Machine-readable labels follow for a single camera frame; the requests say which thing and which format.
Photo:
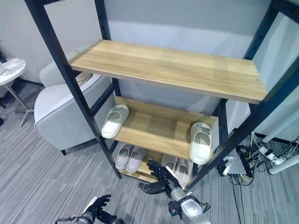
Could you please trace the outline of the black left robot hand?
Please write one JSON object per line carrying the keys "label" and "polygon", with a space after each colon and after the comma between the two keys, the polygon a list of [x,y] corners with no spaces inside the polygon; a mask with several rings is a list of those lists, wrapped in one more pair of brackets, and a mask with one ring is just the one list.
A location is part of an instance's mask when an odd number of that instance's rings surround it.
{"label": "black left robot hand", "polygon": [[110,201],[110,197],[112,195],[103,195],[101,197],[94,197],[88,204],[87,208],[85,209],[84,213],[89,214],[93,221],[97,218],[100,222],[105,224],[113,224],[117,216],[111,215],[103,210],[104,207],[107,206],[107,203]]}

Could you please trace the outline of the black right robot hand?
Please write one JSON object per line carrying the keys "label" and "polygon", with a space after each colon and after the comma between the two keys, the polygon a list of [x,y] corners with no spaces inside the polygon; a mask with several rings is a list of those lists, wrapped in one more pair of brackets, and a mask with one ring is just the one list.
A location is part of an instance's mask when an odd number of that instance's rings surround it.
{"label": "black right robot hand", "polygon": [[157,182],[145,184],[140,182],[138,187],[145,193],[150,195],[160,194],[165,192],[171,198],[171,192],[176,189],[182,189],[179,181],[170,173],[170,171],[157,163],[153,159],[148,159],[147,166],[151,170],[151,175],[157,178]]}

